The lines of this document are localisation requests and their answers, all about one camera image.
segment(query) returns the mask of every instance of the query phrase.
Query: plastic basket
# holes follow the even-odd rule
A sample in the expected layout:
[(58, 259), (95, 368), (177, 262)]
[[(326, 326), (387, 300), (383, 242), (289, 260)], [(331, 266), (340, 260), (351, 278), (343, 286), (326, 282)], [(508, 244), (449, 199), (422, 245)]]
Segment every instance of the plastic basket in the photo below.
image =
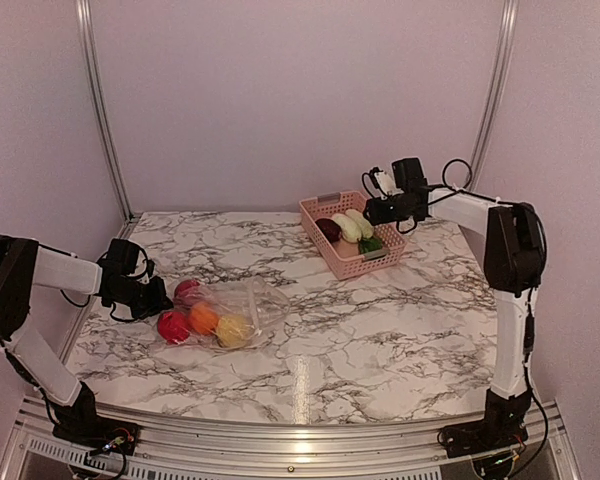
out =
[(316, 225), (316, 220), (331, 218), (334, 213), (344, 213), (349, 208), (362, 212), (366, 203), (366, 197), (356, 191), (334, 193), (300, 202), (302, 227), (318, 247), (320, 254), (338, 280), (395, 265), (404, 251), (406, 242), (395, 226), (393, 224), (378, 225), (375, 227), (375, 235), (382, 240), (384, 248), (375, 252), (342, 258)]

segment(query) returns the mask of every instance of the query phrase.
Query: marble surface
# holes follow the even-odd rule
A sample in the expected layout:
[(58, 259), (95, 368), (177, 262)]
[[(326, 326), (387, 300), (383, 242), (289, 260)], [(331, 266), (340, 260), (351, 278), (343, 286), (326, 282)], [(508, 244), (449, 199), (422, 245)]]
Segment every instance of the marble surface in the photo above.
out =
[(493, 296), (454, 225), (421, 223), (399, 265), (339, 282), (294, 213), (146, 213), (131, 240), (171, 293), (260, 275), (291, 300), (257, 349), (167, 346), (156, 318), (94, 307), (68, 367), (98, 401), (208, 419), (364, 423), (482, 410)]

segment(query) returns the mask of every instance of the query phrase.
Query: plastic bag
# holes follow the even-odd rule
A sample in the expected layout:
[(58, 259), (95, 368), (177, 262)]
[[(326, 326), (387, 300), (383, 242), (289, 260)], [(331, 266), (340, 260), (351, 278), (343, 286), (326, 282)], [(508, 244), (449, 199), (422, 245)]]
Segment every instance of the plastic bag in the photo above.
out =
[(173, 303), (174, 309), (162, 313), (157, 324), (168, 343), (229, 350), (254, 346), (289, 311), (289, 299), (260, 277), (213, 285), (184, 280)]

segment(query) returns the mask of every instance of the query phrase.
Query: pink wall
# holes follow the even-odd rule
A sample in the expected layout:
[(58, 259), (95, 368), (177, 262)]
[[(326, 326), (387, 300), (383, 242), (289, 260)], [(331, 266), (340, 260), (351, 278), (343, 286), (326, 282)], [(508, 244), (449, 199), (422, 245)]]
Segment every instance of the pink wall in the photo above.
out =
[(558, 399), (583, 478), (600, 479), (600, 0), (521, 2), (477, 189), (544, 220), (535, 378)]
[[(95, 258), (121, 225), (97, 136), (74, 2), (0, 1), (0, 232)], [(76, 312), (34, 292), (58, 347)], [(24, 384), (0, 354), (0, 459)]]
[(469, 157), (502, 2), (95, 2), (137, 210), (297, 209), (417, 155)]

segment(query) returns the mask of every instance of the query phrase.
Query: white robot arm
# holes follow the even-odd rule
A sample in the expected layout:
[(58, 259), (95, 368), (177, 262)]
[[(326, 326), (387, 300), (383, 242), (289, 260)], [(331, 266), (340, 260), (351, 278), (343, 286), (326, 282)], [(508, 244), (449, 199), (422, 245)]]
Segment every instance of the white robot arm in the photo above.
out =
[[(456, 223), (486, 237), (489, 209), (498, 204), (465, 193), (445, 199), (448, 195), (449, 192), (443, 189), (431, 192), (431, 217)], [(502, 398), (517, 397), (527, 390), (524, 378), (525, 319), (529, 310), (535, 311), (537, 288), (528, 288), (517, 296), (502, 290), (493, 293), (498, 317), (498, 350), (491, 391)]]
[[(466, 165), (463, 160), (452, 162), (456, 161)], [(542, 224), (529, 204), (499, 202), (446, 182), (428, 185), (417, 158), (399, 160), (392, 166), (395, 184), (377, 167), (363, 174), (363, 184), (368, 176), (380, 191), (373, 196), (367, 189), (372, 198), (367, 201), (365, 217), (373, 225), (396, 222), (399, 231), (400, 222), (413, 220), (415, 228), (417, 222), (433, 217), (482, 235), (486, 247), (482, 268), (496, 300), (497, 356), (485, 417), (445, 427), (440, 443), (449, 457), (458, 457), (514, 445), (518, 438), (526, 440), (524, 415), (533, 398), (528, 369), (534, 311), (546, 263)]]
[[(134, 274), (139, 254), (145, 270)], [(137, 425), (100, 417), (95, 397), (59, 360), (31, 322), (27, 322), (31, 287), (66, 289), (101, 298), (104, 306), (127, 305), (133, 319), (146, 318), (173, 304), (164, 282), (153, 276), (146, 252), (126, 240), (113, 239), (97, 263), (81, 260), (35, 240), (0, 235), (0, 346), (16, 371), (38, 388), (53, 409), (54, 435), (94, 448), (111, 447), (120, 431)], [(126, 433), (125, 453), (132, 453), (134, 434)]]

